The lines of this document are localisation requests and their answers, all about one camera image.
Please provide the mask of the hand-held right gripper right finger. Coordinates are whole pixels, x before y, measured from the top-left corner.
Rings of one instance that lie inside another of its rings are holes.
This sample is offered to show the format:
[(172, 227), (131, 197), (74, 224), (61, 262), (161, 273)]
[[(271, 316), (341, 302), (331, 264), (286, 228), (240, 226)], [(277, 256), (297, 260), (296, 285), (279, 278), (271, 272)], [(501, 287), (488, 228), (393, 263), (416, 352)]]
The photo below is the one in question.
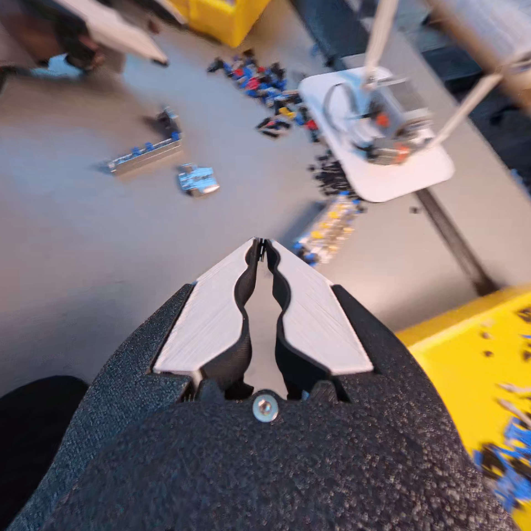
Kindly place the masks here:
[(275, 361), (288, 399), (310, 394), (320, 381), (339, 386), (341, 376), (374, 372), (335, 286), (277, 241), (264, 245), (273, 296), (281, 309)]

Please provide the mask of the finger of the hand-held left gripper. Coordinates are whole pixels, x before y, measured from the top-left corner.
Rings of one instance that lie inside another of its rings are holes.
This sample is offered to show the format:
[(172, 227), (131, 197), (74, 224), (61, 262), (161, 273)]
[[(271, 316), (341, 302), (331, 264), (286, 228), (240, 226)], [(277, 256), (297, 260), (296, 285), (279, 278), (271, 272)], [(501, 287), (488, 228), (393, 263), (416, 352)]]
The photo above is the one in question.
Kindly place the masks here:
[(167, 55), (154, 42), (159, 22), (169, 22), (169, 1), (54, 1), (57, 17), (83, 21), (103, 50), (103, 63), (123, 67), (134, 55), (168, 67)]

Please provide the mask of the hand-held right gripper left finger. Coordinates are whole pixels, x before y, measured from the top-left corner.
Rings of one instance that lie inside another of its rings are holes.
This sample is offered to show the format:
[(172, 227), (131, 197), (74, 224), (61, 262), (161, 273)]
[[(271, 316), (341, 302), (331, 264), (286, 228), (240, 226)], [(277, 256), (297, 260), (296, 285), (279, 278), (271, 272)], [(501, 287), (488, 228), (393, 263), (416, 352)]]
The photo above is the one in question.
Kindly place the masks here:
[(246, 399), (254, 388), (244, 382), (252, 359), (245, 304), (256, 286), (260, 239), (253, 237), (199, 276), (165, 333), (153, 373), (217, 384), (226, 399)]

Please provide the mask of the long grey beam with pins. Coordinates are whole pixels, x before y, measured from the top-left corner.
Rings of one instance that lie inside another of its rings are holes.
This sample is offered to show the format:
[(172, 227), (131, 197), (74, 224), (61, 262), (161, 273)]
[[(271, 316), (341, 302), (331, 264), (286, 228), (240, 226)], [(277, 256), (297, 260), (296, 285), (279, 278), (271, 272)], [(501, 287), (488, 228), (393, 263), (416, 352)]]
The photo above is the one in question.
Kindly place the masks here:
[(151, 163), (178, 154), (182, 150), (182, 136), (173, 132), (168, 138), (157, 143), (147, 142), (143, 147), (134, 147), (131, 152), (105, 162), (111, 174), (124, 175)]

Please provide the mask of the yellow storage bin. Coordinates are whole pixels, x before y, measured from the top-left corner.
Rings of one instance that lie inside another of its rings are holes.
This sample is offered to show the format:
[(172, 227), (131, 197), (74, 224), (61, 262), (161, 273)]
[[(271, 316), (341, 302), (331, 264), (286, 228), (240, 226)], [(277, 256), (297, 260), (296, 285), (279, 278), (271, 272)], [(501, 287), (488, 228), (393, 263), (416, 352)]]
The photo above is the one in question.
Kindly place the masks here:
[[(467, 420), (469, 382), (474, 351), (480, 345), (481, 322), (487, 322), (497, 310), (514, 308), (521, 301), (530, 302), (529, 285), (477, 298), (397, 334), (437, 389), (471, 458), (461, 436), (461, 427)], [(530, 530), (530, 520), (526, 519), (521, 527), (515, 517), (512, 518), (520, 530)]]
[(270, 1), (169, 1), (196, 33), (239, 47)]

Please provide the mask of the person's left hand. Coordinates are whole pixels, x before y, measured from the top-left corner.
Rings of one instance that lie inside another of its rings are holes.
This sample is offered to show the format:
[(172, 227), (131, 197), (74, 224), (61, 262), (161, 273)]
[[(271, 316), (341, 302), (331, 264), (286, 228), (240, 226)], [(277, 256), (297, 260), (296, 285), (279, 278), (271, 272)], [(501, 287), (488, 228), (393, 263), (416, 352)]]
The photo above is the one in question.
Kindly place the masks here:
[(33, 69), (64, 54), (51, 23), (17, 4), (1, 5), (1, 67)]

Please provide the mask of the transparent brick assembly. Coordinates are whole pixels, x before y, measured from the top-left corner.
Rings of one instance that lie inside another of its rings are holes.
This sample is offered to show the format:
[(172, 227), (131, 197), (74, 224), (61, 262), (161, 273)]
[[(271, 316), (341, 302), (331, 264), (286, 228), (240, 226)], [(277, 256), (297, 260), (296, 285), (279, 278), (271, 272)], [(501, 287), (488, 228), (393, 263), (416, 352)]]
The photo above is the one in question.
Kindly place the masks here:
[(340, 192), (320, 203), (319, 210), (292, 250), (306, 264), (328, 264), (354, 232), (355, 220), (365, 212), (362, 201), (348, 192)]

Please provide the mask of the pile of black pins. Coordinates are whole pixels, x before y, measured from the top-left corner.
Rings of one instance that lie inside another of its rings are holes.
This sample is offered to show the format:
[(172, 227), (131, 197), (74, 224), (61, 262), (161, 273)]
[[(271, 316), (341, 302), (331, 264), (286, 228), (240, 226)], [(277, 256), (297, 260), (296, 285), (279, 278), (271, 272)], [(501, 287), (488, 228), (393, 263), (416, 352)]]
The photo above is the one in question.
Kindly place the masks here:
[(317, 182), (320, 192), (325, 197), (343, 195), (354, 200), (359, 199), (359, 196), (351, 187), (339, 160), (330, 149), (316, 156), (315, 162), (308, 165), (307, 170)]

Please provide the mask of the pile of small mixed pieces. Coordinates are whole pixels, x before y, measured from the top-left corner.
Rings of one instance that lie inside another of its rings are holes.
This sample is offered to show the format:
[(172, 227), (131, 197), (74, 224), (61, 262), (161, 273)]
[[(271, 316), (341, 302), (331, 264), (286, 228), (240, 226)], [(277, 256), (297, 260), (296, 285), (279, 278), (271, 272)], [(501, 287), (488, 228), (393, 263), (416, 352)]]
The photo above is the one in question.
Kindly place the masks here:
[(267, 111), (266, 117), (255, 126), (262, 136), (277, 140), (297, 126), (307, 131), (311, 143), (321, 141), (319, 128), (299, 90), (289, 88), (287, 70), (281, 63), (262, 65), (254, 49), (248, 48), (229, 61), (220, 56), (214, 58), (206, 73), (217, 72)]

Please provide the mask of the grey motor with orange end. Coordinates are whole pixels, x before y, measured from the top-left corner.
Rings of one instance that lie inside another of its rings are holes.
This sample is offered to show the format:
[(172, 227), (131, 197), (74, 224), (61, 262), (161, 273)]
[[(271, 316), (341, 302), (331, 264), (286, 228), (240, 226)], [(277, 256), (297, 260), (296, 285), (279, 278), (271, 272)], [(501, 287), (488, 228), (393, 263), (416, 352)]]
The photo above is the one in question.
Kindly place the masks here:
[(415, 153), (416, 147), (410, 142), (376, 139), (366, 151), (368, 163), (389, 166), (401, 165)]

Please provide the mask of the person's black clothing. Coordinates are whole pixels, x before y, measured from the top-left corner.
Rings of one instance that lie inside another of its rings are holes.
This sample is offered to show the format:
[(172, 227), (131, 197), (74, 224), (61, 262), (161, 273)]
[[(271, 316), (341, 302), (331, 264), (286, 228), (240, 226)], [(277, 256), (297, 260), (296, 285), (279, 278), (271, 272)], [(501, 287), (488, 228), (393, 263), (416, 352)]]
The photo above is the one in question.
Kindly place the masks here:
[(1, 530), (48, 471), (87, 389), (73, 376), (51, 376), (1, 398)]

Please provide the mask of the grey battery box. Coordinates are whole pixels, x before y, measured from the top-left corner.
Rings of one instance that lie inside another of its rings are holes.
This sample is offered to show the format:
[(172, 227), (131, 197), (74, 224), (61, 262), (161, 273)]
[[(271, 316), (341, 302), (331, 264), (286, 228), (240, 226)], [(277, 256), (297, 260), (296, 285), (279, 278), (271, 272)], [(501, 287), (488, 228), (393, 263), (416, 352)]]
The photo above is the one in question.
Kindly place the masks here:
[(360, 115), (360, 119), (368, 126), (368, 131), (376, 137), (399, 139), (416, 137), (419, 131), (429, 129), (432, 114), (425, 107), (405, 110), (401, 106), (389, 102), (371, 101), (368, 110)]

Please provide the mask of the heap of blue and black pins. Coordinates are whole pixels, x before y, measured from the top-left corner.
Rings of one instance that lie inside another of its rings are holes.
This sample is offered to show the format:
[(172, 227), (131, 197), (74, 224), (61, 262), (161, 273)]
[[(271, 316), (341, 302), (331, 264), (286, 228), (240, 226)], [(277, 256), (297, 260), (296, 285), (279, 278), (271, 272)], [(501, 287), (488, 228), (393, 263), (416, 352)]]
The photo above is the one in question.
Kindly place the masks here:
[(521, 527), (530, 520), (530, 302), (481, 322), (462, 439)]

